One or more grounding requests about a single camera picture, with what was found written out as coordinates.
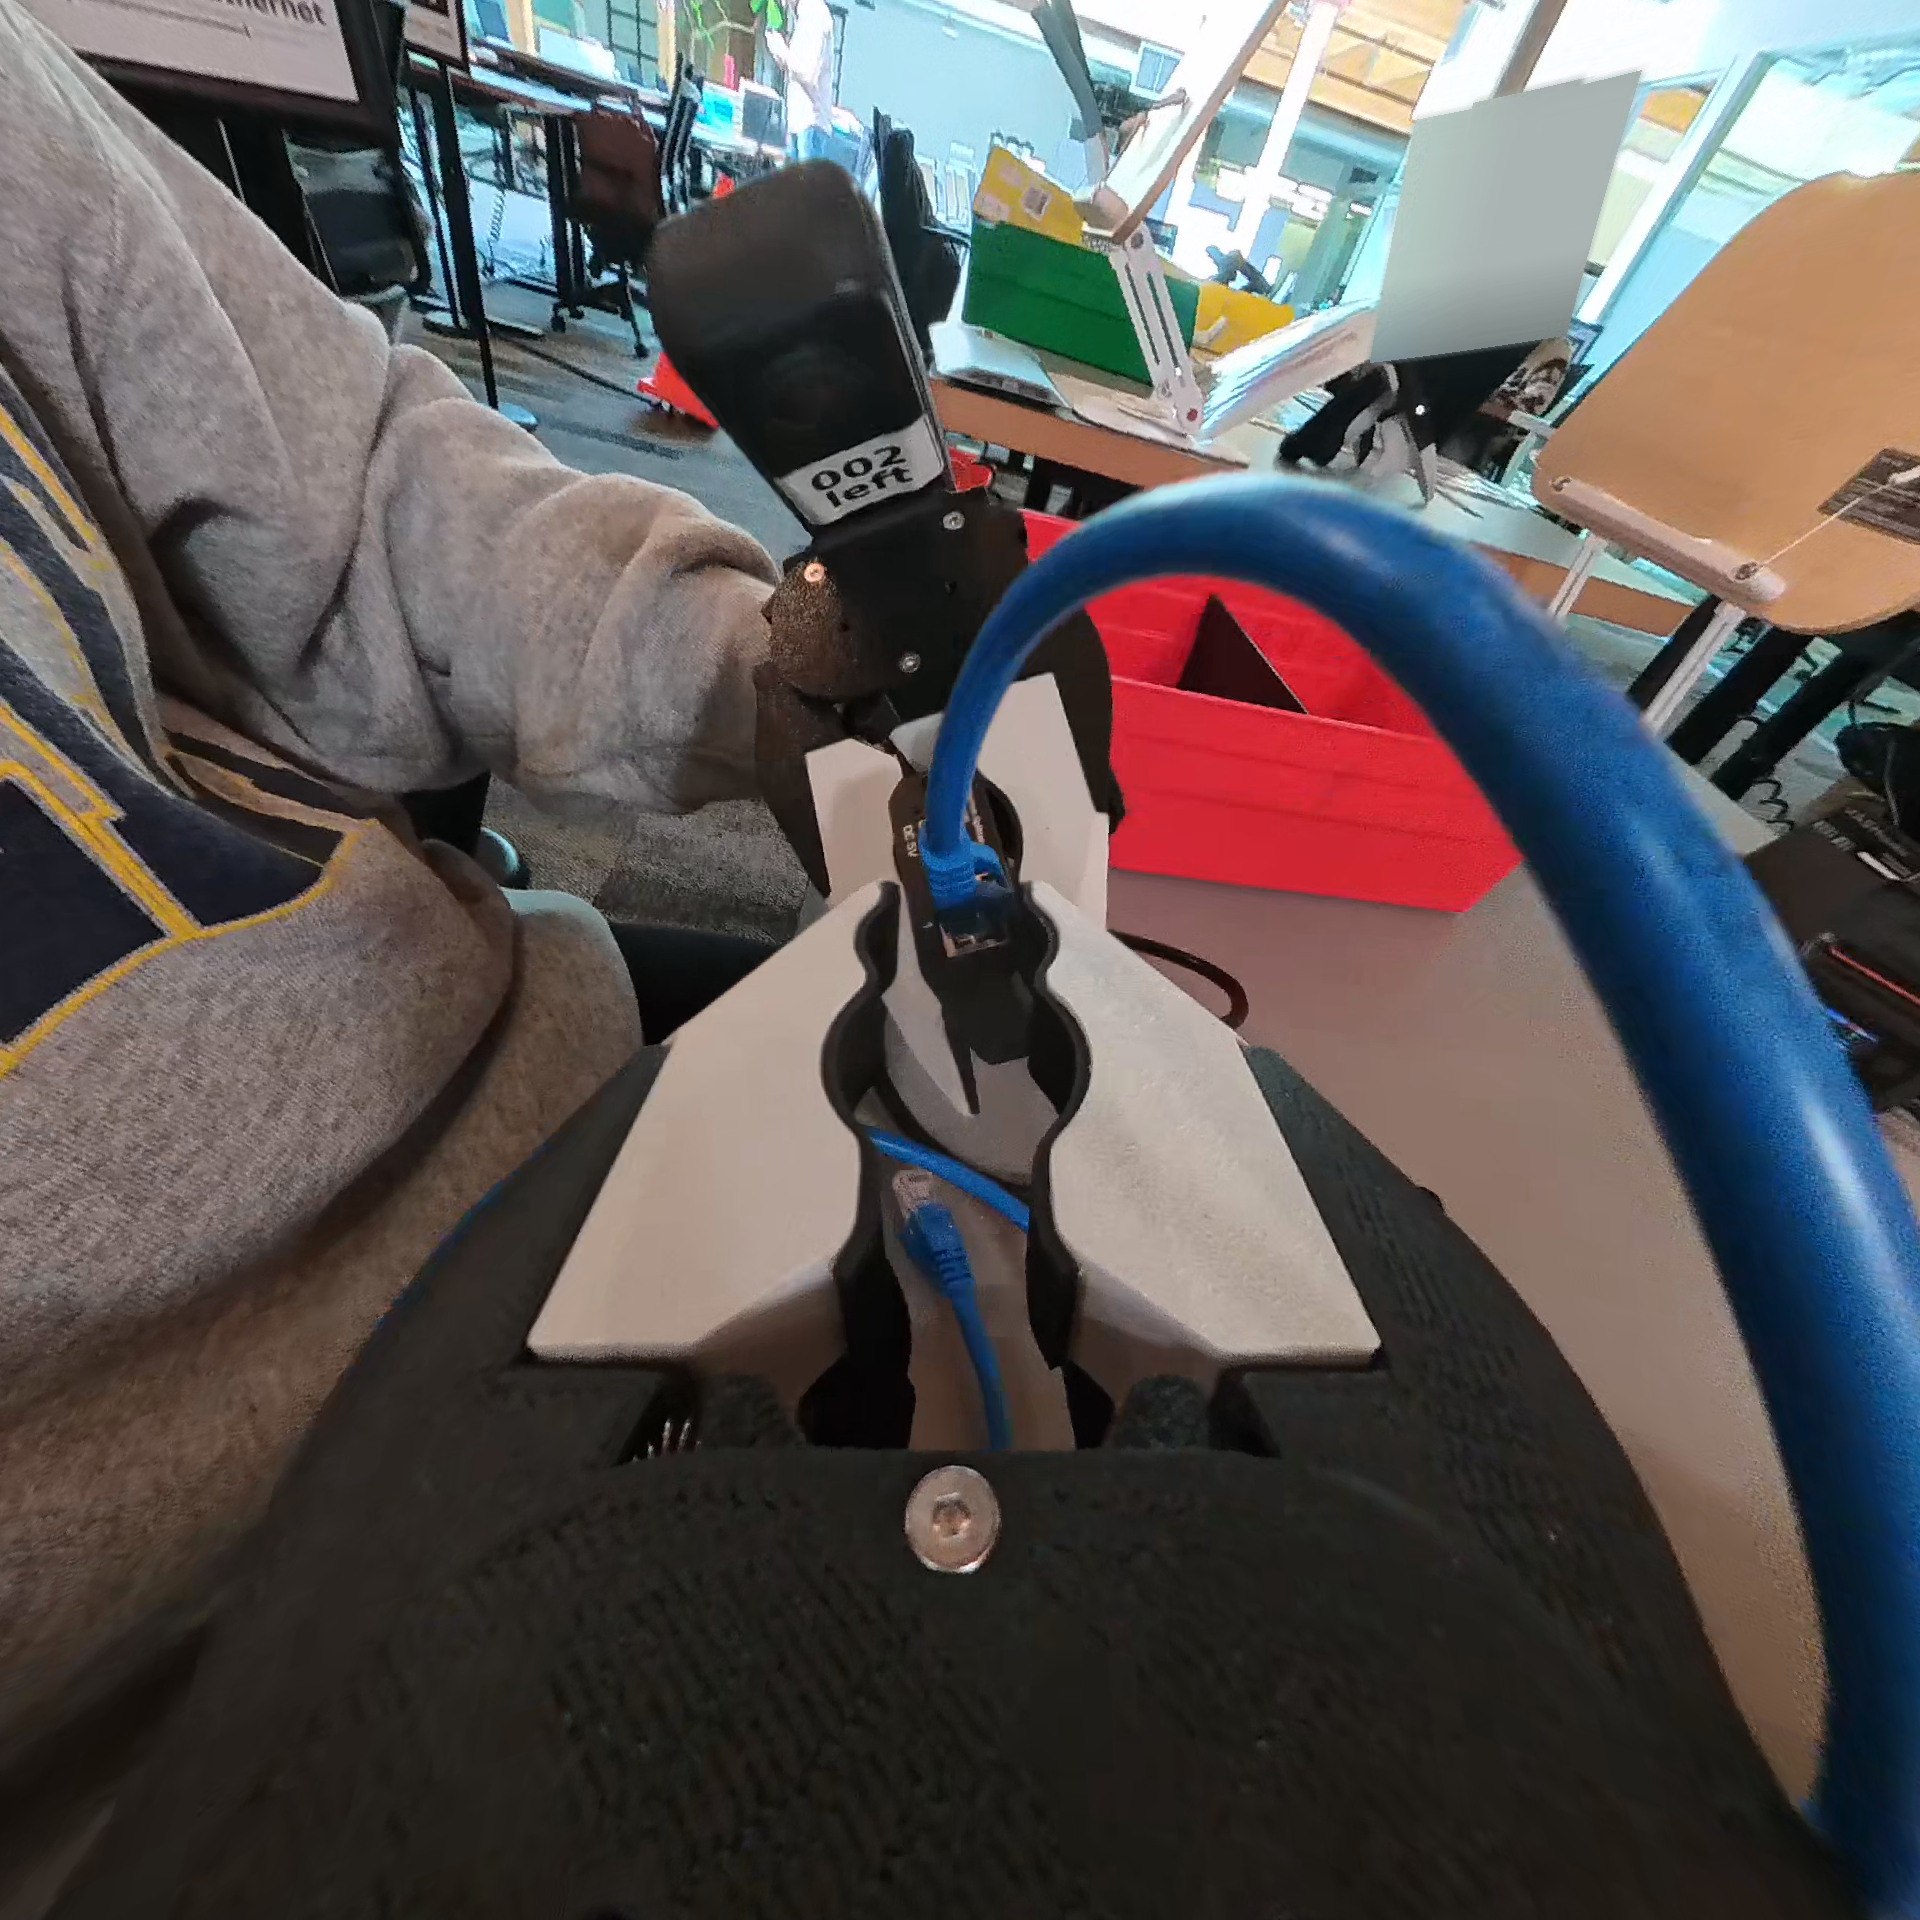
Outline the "long wooden desk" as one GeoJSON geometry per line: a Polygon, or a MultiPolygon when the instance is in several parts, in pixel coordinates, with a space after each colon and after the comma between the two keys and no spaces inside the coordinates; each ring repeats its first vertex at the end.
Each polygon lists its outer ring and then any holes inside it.
{"type": "MultiPolygon", "coordinates": [[[[1108,419],[1084,419],[1067,410],[1037,410],[1019,395],[972,390],[951,383],[945,374],[926,382],[941,429],[957,442],[1036,450],[1047,464],[1124,482],[1124,492],[1165,492],[1189,478],[1223,478],[1223,470],[1282,470],[1278,464],[1278,419],[1239,419],[1219,444],[1161,444],[1117,434],[1108,419]]],[[[1412,478],[1390,478],[1364,492],[1371,502],[1395,508],[1397,518],[1419,518],[1457,543],[1483,551],[1497,568],[1520,579],[1520,594],[1550,598],[1584,559],[1584,537],[1550,525],[1540,508],[1511,502],[1511,498],[1474,498],[1466,482],[1443,482],[1429,502],[1419,498],[1412,478]]],[[[1651,568],[1633,568],[1619,559],[1596,559],[1584,575],[1570,613],[1641,631],[1641,637],[1670,637],[1690,613],[1677,586],[1663,586],[1651,568]]]]}

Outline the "black ethernet splitter box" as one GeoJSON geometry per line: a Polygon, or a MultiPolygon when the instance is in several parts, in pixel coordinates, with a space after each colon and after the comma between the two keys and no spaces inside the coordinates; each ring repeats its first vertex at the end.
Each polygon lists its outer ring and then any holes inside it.
{"type": "Polygon", "coordinates": [[[907,944],[938,995],[963,1114],[978,1114],[978,1062],[1019,1062],[1036,1038],[1037,928],[1019,906],[1019,820],[992,775],[972,775],[963,842],[986,847],[986,866],[972,866],[972,906],[941,913],[924,877],[924,816],[926,775],[897,764],[888,820],[907,944]]]}

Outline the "black bin divider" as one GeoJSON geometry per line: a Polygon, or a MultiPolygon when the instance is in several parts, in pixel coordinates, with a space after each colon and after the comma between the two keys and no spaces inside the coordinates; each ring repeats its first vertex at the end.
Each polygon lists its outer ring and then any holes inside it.
{"type": "Polygon", "coordinates": [[[1282,672],[1262,657],[1239,616],[1212,594],[1189,624],[1187,669],[1171,693],[1239,705],[1239,711],[1282,711],[1309,717],[1309,705],[1282,683],[1282,672]]]}

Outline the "green cardboard box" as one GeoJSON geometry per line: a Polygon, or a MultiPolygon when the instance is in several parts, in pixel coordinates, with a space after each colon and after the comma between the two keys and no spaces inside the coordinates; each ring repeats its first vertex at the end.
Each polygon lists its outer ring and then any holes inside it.
{"type": "MultiPolygon", "coordinates": [[[[1246,347],[1295,319],[1278,297],[1189,284],[1171,263],[1161,263],[1161,276],[1187,347],[1203,356],[1246,347]]],[[[972,263],[957,319],[1131,383],[1148,382],[1117,276],[1100,249],[1084,243],[1084,213],[1067,191],[1011,147],[986,155],[972,191],[972,263]]]]}

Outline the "black equipment box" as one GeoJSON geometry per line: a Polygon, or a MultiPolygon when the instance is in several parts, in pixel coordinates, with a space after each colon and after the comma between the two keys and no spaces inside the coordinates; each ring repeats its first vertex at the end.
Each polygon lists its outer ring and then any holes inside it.
{"type": "Polygon", "coordinates": [[[1901,979],[1920,964],[1920,842],[1892,824],[1884,810],[1843,810],[1792,824],[1769,847],[1744,853],[1751,880],[1774,906],[1796,961],[1817,946],[1854,946],[1892,961],[1901,979]]]}

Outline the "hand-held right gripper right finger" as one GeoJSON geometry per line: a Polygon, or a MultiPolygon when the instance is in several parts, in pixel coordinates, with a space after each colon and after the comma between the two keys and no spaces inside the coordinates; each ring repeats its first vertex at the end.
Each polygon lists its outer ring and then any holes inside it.
{"type": "Polygon", "coordinates": [[[1371,1369],[1255,1053],[1052,880],[1027,964],[1027,1447],[1100,1443],[1148,1378],[1371,1369]]]}

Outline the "red plastic bin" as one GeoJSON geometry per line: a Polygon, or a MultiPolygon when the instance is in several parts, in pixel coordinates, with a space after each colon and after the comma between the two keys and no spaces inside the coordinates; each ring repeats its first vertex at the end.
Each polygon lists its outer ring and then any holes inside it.
{"type": "Polygon", "coordinates": [[[1262,890],[1474,913],[1517,842],[1427,711],[1304,598],[1165,575],[1091,598],[1110,669],[1110,866],[1262,890]],[[1223,594],[1309,717],[1171,693],[1223,594]]]}

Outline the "white printed sign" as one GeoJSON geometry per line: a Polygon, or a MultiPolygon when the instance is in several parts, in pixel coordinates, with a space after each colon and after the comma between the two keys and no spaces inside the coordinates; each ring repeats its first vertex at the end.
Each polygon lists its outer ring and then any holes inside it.
{"type": "Polygon", "coordinates": [[[92,63],[356,102],[348,30],[331,0],[32,0],[92,63]]]}

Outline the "black office chair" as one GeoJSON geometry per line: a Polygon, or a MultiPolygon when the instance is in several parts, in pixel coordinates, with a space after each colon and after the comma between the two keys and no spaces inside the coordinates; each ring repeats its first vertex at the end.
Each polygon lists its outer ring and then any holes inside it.
{"type": "Polygon", "coordinates": [[[645,263],[651,229],[666,221],[651,120],[618,102],[567,116],[551,186],[564,191],[564,310],[625,319],[637,363],[645,363],[637,276],[645,263]]]}
{"type": "Polygon", "coordinates": [[[878,201],[911,334],[924,363],[938,363],[926,333],[945,323],[951,310],[951,292],[963,276],[963,237],[941,229],[926,176],[914,167],[914,141],[888,113],[875,113],[875,201],[878,201]]]}

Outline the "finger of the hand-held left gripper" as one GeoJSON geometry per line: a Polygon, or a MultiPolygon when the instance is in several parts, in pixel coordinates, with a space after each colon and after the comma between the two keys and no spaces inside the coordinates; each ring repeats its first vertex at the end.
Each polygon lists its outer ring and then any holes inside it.
{"type": "MultiPolygon", "coordinates": [[[[1060,697],[1060,680],[1019,680],[998,705],[998,721],[978,752],[978,775],[1014,810],[1019,863],[1011,877],[1047,880],[1095,928],[1110,906],[1110,824],[1091,794],[1075,735],[1060,697]]],[[[1036,1149],[1052,1131],[1060,1105],[1037,1097],[1027,1058],[986,1062],[972,1058],[978,1121],[972,1159],[1011,1184],[1036,1183],[1036,1149]]]]}
{"type": "Polygon", "coordinates": [[[938,1149],[986,1159],[978,1114],[951,1068],[945,1020],[914,964],[911,906],[893,863],[893,791],[907,764],[867,740],[832,740],[799,757],[827,880],[808,890],[799,923],[832,919],[861,886],[893,880],[893,979],[878,988],[878,1085],[893,1114],[938,1149]]]}

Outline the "person's left forearm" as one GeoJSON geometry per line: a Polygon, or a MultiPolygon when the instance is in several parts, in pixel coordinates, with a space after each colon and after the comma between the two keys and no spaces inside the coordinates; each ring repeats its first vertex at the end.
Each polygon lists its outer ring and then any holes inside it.
{"type": "Polygon", "coordinates": [[[178,705],[366,794],[477,772],[551,810],[756,794],[765,543],[559,464],[331,297],[239,333],[191,289],[109,344],[114,492],[191,631],[178,705]]]}

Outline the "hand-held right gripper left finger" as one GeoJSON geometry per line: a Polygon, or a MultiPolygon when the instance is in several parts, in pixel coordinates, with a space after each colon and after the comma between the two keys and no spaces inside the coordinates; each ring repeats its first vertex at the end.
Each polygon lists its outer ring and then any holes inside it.
{"type": "Polygon", "coordinates": [[[532,1356],[756,1378],[827,1447],[911,1443],[911,1314],[854,1128],[893,972],[897,886],[867,880],[666,1038],[532,1356]]]}

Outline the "light wooden panel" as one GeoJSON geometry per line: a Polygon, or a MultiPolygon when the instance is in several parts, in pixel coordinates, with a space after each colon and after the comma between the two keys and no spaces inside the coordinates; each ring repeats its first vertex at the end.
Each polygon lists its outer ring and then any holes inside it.
{"type": "Polygon", "coordinates": [[[1920,176],[1761,210],[1535,456],[1535,502],[1796,637],[1913,613],[1920,176]]]}

